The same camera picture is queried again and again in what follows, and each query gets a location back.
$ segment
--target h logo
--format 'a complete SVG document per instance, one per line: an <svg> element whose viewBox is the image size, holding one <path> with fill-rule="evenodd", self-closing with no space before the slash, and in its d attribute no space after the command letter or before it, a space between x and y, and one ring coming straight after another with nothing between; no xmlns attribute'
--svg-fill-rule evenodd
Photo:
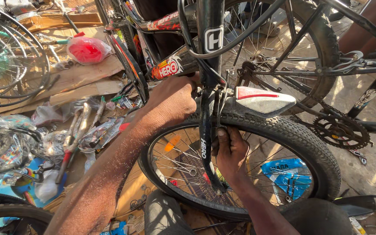
<svg viewBox="0 0 376 235"><path fill-rule="evenodd" d="M223 26L216 29L208 29L205 33L205 50L208 53L217 51L223 47Z"/></svg>

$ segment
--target forearm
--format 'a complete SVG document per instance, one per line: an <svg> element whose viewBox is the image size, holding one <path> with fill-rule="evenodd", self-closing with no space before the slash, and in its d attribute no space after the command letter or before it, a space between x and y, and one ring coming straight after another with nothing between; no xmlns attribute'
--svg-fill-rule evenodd
<svg viewBox="0 0 376 235"><path fill-rule="evenodd" d="M257 234L300 235L278 209L253 185L249 178L237 182L237 184L234 184L234 190L247 208Z"/></svg>
<svg viewBox="0 0 376 235"><path fill-rule="evenodd" d="M46 235L99 235L116 208L125 179L140 149L162 125L140 113L66 197Z"/></svg>

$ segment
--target hand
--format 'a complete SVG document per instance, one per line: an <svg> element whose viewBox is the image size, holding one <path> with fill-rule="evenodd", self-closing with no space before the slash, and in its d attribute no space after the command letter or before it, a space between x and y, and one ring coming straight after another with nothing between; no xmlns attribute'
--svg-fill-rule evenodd
<svg viewBox="0 0 376 235"><path fill-rule="evenodd" d="M217 138L211 144L213 156L217 154L217 167L224 179L234 185L239 180L248 179L246 173L246 155L249 152L249 143L240 135L236 127L227 127L217 130Z"/></svg>
<svg viewBox="0 0 376 235"><path fill-rule="evenodd" d="M194 80L198 77L197 72L194 77L171 76L161 82L151 92L142 113L149 114L161 127L183 122L197 108L191 93L197 88Z"/></svg>

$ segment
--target red plastic bag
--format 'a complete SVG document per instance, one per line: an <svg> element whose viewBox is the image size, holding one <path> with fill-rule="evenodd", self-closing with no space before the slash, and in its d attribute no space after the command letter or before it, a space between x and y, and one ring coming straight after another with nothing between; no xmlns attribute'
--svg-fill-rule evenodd
<svg viewBox="0 0 376 235"><path fill-rule="evenodd" d="M82 65L96 64L105 59L111 47L99 39L72 38L66 47L68 55Z"/></svg>

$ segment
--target spanner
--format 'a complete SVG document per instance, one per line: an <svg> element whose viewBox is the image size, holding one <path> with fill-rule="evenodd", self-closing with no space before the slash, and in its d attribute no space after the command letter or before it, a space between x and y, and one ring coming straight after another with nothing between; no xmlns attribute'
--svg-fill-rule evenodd
<svg viewBox="0 0 376 235"><path fill-rule="evenodd" d="M278 195L278 189L277 187L275 186L275 183L272 183L272 188L274 188L274 194L275 194L275 197L277 198L277 202L279 205L283 205L281 203L281 200L279 199L279 195Z"/></svg>
<svg viewBox="0 0 376 235"><path fill-rule="evenodd" d="M271 50L271 51L274 50L273 48L268 48L268 47L263 47L263 46L261 46L261 48L262 48L262 49L266 49L266 50Z"/></svg>

